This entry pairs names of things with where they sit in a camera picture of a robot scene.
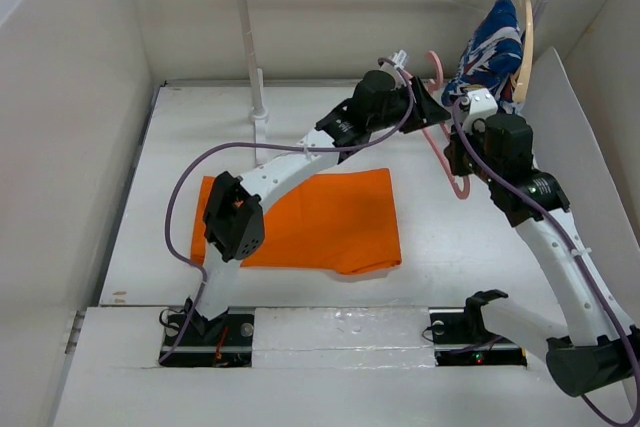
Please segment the orange trousers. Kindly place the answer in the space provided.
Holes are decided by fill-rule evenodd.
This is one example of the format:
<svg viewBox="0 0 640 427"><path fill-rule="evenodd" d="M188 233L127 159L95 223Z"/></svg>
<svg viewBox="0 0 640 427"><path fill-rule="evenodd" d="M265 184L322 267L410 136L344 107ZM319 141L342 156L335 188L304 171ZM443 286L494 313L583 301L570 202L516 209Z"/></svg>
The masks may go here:
<svg viewBox="0 0 640 427"><path fill-rule="evenodd" d="M356 276L395 268L402 253L387 168L318 174L265 216L265 241L244 268L301 268Z"/></svg>

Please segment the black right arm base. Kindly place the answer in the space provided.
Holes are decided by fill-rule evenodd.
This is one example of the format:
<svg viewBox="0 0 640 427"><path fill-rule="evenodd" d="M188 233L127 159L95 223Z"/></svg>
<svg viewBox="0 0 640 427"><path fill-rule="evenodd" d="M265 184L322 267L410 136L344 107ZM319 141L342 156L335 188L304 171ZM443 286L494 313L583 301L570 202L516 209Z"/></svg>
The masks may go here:
<svg viewBox="0 0 640 427"><path fill-rule="evenodd" d="M461 309L430 310L429 318L422 337L433 346L437 367L528 365L526 352L510 340L472 333Z"/></svg>

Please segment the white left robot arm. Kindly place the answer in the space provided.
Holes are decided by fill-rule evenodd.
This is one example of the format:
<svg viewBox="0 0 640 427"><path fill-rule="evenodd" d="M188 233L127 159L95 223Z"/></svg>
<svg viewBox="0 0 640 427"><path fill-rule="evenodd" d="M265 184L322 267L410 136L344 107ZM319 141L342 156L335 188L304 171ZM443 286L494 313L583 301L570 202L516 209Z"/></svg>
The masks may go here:
<svg viewBox="0 0 640 427"><path fill-rule="evenodd" d="M201 343L222 334L230 306L230 287L243 260L265 240L265 216L286 194L311 176L337 166L396 132L412 133L450 119L449 112L405 70L408 55L399 50L381 58L351 96L296 144L277 146L277 156L240 176L218 175L204 209L204 237L210 249L204 268L208 280L186 305L188 331Z"/></svg>

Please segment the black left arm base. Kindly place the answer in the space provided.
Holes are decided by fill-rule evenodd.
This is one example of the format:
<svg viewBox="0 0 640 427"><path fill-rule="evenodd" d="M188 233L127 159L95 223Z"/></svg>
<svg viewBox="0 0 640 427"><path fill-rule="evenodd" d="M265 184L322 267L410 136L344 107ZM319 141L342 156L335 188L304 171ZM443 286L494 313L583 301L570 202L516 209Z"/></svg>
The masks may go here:
<svg viewBox="0 0 640 427"><path fill-rule="evenodd" d="M185 315L172 312L161 322L165 328L158 363L168 368L245 368L252 365L255 315L253 311L229 312L206 336L190 325L173 352Z"/></svg>

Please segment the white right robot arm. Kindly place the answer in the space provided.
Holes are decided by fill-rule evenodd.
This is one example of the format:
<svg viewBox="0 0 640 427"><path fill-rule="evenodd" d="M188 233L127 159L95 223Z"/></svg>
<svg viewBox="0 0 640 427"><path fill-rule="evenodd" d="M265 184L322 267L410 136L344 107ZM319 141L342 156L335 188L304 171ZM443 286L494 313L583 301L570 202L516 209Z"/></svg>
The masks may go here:
<svg viewBox="0 0 640 427"><path fill-rule="evenodd" d="M486 89L457 100L445 155L453 174L475 175L537 260L561 323L500 290L469 297L462 328L473 340L502 335L543 360L562 392L579 397L639 376L639 329L611 295L583 244L557 179L537 169L526 120L501 113Z"/></svg>

